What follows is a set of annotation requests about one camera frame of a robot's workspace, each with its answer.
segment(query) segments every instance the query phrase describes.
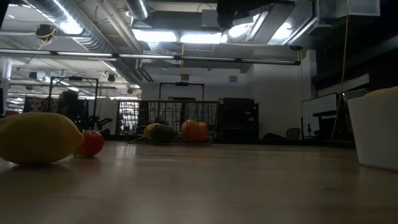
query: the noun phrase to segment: table surface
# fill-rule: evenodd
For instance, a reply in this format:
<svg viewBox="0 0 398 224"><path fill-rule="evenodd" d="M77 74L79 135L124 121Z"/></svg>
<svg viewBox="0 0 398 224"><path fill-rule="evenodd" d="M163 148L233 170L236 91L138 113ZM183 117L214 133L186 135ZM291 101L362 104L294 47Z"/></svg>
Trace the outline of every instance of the table surface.
<svg viewBox="0 0 398 224"><path fill-rule="evenodd" d="M41 168L0 159L1 223L398 223L398 173L321 147L107 142Z"/></svg>

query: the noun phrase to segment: ceiling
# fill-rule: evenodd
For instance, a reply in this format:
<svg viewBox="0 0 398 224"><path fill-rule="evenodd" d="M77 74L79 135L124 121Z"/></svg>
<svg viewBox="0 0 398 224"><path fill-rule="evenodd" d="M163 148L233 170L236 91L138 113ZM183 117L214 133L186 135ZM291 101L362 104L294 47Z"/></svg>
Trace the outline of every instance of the ceiling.
<svg viewBox="0 0 398 224"><path fill-rule="evenodd" d="M136 40L136 37L131 32L130 27L131 18L126 14L128 9L124 1L108 0L110 5L102 4L102 0L73 0L77 7L81 10L88 22L92 25L90 32L93 34L98 30L98 34L102 35L109 43L116 53L122 54L137 54L149 52L150 48L146 42ZM58 30L51 43L42 45L38 38L34 35L36 28L41 24L50 24L52 22L43 16L38 10L31 7L24 7L24 2L14 0L12 3L19 4L18 6L10 6L8 8L4 23L0 31L0 48L1 49L31 49L31 50L51 50L51 51L72 51L72 52L87 52L88 50L80 45L76 40L76 35L68 35ZM217 0L195 1L195 0L156 0L148 1L152 8L152 14L157 14L158 20L149 21L154 26L170 26L174 30L184 31L187 27L192 25L191 30L203 29L203 21L195 24L198 19L204 19L204 13L212 14L216 9ZM114 9L120 18L113 15L109 17L106 11ZM272 7L266 7L267 17L263 23L260 23L259 30L256 33L253 41L237 40L235 42L228 42L225 44L183 44L181 42L163 42L164 48L169 54L174 55L196 55L203 57L232 57L232 58L274 58L284 60L297 60L297 52L290 49L288 45L281 45L289 37L292 38L303 25L308 23L314 15L314 4L309 0L294 0L288 4L275 4ZM261 13L258 9L250 11L252 14L258 14L260 18ZM207 21L210 24L215 24L214 21ZM360 30L368 22L367 19L362 19L362 23L353 26L353 30ZM335 30L339 32L342 28L341 19L331 20ZM337 35L337 38L331 39L327 35L324 36L309 36L308 29L295 42L295 44L304 47L317 49L324 47L327 44L338 44L342 38ZM287 35L284 39L278 40L276 38L280 33ZM279 43L277 45L267 45L270 39ZM49 88L43 80L30 80L29 73L34 71L43 71L47 75L57 75L59 72L66 72L66 76L75 75L79 77L99 78L103 89L100 91L102 96L128 96L127 94L127 80L133 76L131 72L124 72L121 76L116 74L115 82L108 82L104 76L105 71L112 70L112 66L107 66L97 58L65 58L49 56L35 56L31 58L30 55L2 55L3 57L12 60L13 73L17 72L17 68L23 67L27 62L26 68L19 71L11 78L11 82L15 85L11 86L12 93L38 93L46 94ZM131 68L135 68L138 63L134 59L123 59L124 63ZM190 82L205 83L207 85L244 85L246 80L244 74L250 68L251 64L243 63L226 63L226 62L204 62L204 61L184 61L183 63L176 61L158 61L158 60L143 60L143 66L147 74L138 73L139 78L137 82L131 84L142 84L145 82L179 82L181 80L180 74L189 74ZM230 76L236 76L236 82L229 82ZM33 90L26 90L24 85L35 85ZM91 88L92 83L73 83L71 86L87 86L81 88L84 91L82 95L92 95L94 90ZM65 90L65 86L57 87L54 94L59 94ZM139 96L141 92L135 90L134 96Z"/></svg>

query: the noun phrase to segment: white container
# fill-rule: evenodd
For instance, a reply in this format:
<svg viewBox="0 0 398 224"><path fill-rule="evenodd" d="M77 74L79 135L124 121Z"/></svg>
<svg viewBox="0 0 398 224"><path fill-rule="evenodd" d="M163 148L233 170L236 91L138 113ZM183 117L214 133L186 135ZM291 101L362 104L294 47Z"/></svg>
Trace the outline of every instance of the white container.
<svg viewBox="0 0 398 224"><path fill-rule="evenodd" d="M398 171L398 92L348 101L359 163Z"/></svg>

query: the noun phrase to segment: ceiling light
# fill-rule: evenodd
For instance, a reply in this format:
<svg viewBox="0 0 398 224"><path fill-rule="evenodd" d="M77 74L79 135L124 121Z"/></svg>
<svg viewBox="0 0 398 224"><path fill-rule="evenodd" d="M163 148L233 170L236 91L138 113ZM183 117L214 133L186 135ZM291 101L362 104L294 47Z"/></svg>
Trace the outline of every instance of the ceiling light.
<svg viewBox="0 0 398 224"><path fill-rule="evenodd" d="M280 45L292 34L292 25L285 22L281 27L275 32L271 40L268 42L270 45Z"/></svg>
<svg viewBox="0 0 398 224"><path fill-rule="evenodd" d="M221 33L215 34L185 34L181 37L181 42L189 44L219 44L221 42Z"/></svg>
<svg viewBox="0 0 398 224"><path fill-rule="evenodd" d="M137 30L133 29L132 32L137 40L145 42L176 42L177 36L174 31L159 31L159 30Z"/></svg>
<svg viewBox="0 0 398 224"><path fill-rule="evenodd" d="M111 100L138 100L137 97L133 96L110 96Z"/></svg>
<svg viewBox="0 0 398 224"><path fill-rule="evenodd" d="M58 52L58 54L64 56L112 57L112 54L104 54L104 53Z"/></svg>
<svg viewBox="0 0 398 224"><path fill-rule="evenodd" d="M106 62L104 62L104 61L102 61L102 63L104 63L110 70L116 72L116 68L114 68L114 67L108 65L108 63L106 63Z"/></svg>
<svg viewBox="0 0 398 224"><path fill-rule="evenodd" d="M240 24L240 25L234 26L228 31L228 34L232 38L240 37L244 34L247 34L250 31L252 25L253 25L253 23Z"/></svg>
<svg viewBox="0 0 398 224"><path fill-rule="evenodd" d="M66 83L64 81L60 81L60 83L66 85L66 86L69 85L69 83Z"/></svg>
<svg viewBox="0 0 398 224"><path fill-rule="evenodd" d="M20 102L15 101L15 100L10 100L10 102L11 102L11 103L14 103L14 104L20 104Z"/></svg>
<svg viewBox="0 0 398 224"><path fill-rule="evenodd" d="M72 91L79 91L79 89L78 89L78 88L76 88L76 87L68 87L68 90L72 90Z"/></svg>
<svg viewBox="0 0 398 224"><path fill-rule="evenodd" d="M34 55L50 55L51 52L45 50L17 50L17 49L0 49L0 53L10 54L34 54Z"/></svg>
<svg viewBox="0 0 398 224"><path fill-rule="evenodd" d="M293 42L295 42L299 37L301 37L301 35L303 35L305 33L305 31L307 31L309 28L311 28L312 25L314 25L314 23L316 23L318 21L318 18L315 17L313 18L298 34L294 35L290 40L286 40L286 42L289 45L292 45Z"/></svg>
<svg viewBox="0 0 398 224"><path fill-rule="evenodd" d="M225 44L225 43L227 43L227 42L228 42L228 35L223 34L223 36L221 37L221 43L222 43L222 44Z"/></svg>

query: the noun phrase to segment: wall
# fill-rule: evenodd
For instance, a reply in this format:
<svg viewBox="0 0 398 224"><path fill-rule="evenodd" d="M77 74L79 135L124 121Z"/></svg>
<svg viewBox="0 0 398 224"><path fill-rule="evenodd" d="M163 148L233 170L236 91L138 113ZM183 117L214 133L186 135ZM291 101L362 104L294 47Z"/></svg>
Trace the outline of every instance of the wall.
<svg viewBox="0 0 398 224"><path fill-rule="evenodd" d="M142 100L158 100L159 84L145 83L142 85ZM193 97L201 100L201 86L162 86L162 100L168 100L170 96L174 97ZM205 100L218 100L219 98L247 98L249 94L243 86L212 86L205 85Z"/></svg>
<svg viewBox="0 0 398 224"><path fill-rule="evenodd" d="M301 128L300 71L285 65L253 65L248 71L249 94L259 102L260 138L266 133L286 136L289 128Z"/></svg>

